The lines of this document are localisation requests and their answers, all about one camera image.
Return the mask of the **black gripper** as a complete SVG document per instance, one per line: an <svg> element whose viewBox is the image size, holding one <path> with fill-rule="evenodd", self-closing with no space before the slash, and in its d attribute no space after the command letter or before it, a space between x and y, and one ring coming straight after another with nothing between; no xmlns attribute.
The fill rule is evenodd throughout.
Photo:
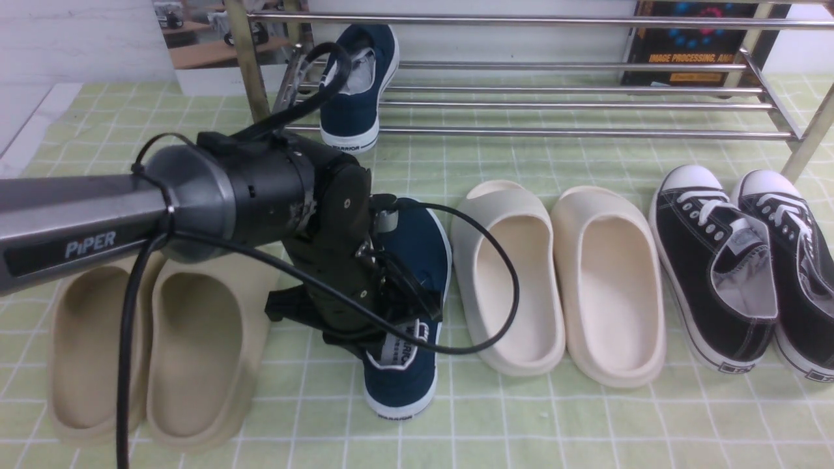
<svg viewBox="0 0 834 469"><path fill-rule="evenodd" d="M309 225L283 246L295 268L371 311L388 324L440 320L442 294L422 284L405 256L382 246L392 234L377 234L379 206L371 196L369 169L342 164L315 189L316 210ZM365 315L321 288L304 283L272 291L265 314L317 329L324 342L357 357L378 351L386 333Z"/></svg>

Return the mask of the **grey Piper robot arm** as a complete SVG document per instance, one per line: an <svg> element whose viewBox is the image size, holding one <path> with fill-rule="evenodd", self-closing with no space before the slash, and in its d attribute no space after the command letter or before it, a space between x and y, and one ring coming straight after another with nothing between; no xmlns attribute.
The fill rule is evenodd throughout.
<svg viewBox="0 0 834 469"><path fill-rule="evenodd" d="M321 330L353 354L388 327L440 320L442 296L381 246L375 220L393 195L346 152L291 132L241 142L203 132L130 173L3 179L2 294L138 253L182 264L280 242L301 286L272 291L270 320Z"/></svg>

